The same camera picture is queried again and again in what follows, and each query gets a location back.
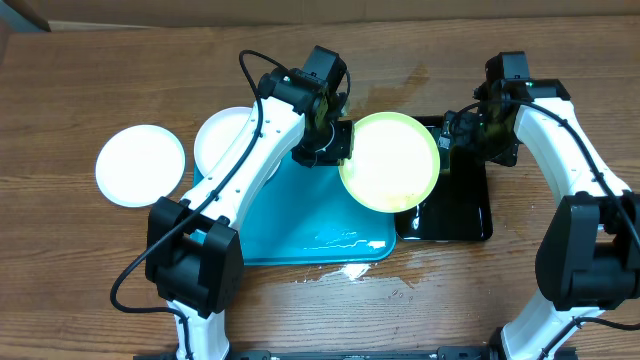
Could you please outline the green and yellow sponge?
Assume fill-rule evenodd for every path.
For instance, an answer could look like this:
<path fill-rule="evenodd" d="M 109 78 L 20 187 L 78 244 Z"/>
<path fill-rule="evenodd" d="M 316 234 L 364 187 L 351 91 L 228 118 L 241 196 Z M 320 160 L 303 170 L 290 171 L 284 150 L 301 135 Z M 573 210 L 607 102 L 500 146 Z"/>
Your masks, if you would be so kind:
<path fill-rule="evenodd" d="M 440 155 L 440 171 L 446 173 L 450 171 L 450 148 L 451 137 L 445 127 L 439 129 L 437 145 Z"/>

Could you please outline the yellow plate with sauce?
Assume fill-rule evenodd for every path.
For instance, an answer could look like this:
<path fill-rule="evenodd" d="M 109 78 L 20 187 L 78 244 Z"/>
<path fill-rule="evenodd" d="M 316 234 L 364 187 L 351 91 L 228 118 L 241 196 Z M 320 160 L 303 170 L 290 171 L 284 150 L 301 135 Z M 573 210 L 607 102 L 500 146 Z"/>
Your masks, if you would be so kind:
<path fill-rule="evenodd" d="M 351 157 L 339 167 L 347 192 L 361 205 L 400 213 L 435 189 L 440 155 L 434 136 L 417 119 L 378 112 L 355 122 Z"/>

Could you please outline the white plate with sauce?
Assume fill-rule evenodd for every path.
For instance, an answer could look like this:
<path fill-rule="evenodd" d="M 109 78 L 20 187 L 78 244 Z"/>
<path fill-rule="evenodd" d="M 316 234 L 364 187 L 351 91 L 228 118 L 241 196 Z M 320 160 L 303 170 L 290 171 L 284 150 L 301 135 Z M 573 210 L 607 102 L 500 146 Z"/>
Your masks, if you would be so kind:
<path fill-rule="evenodd" d="M 95 178 L 109 201 L 145 207 L 178 186 L 185 166 L 184 148 L 173 133 L 157 125 L 136 125 L 105 143 L 96 159 Z"/>

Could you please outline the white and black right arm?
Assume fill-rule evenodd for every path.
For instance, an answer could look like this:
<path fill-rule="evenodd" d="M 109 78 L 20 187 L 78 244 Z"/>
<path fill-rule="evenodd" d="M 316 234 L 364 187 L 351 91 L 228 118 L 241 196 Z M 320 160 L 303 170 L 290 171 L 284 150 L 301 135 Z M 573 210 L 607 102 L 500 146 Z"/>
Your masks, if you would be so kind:
<path fill-rule="evenodd" d="M 536 254 L 533 297 L 469 356 L 573 359 L 564 344 L 586 324 L 638 330 L 602 315 L 639 296 L 639 197 L 598 155 L 569 98 L 479 101 L 447 112 L 443 131 L 477 147 L 491 125 L 532 153 L 556 212 Z"/>

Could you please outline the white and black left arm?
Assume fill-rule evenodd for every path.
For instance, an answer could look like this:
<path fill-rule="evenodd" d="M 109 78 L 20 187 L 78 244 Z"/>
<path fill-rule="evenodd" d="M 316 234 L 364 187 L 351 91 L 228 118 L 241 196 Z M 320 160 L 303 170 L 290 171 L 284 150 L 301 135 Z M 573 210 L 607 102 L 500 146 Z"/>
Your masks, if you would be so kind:
<path fill-rule="evenodd" d="M 337 165 L 351 154 L 341 93 L 327 110 L 302 110 L 283 95 L 256 101 L 213 168 L 182 198 L 161 197 L 148 217 L 145 276 L 174 316 L 177 359 L 225 359 L 224 311 L 244 272 L 240 230 L 281 160 Z"/>

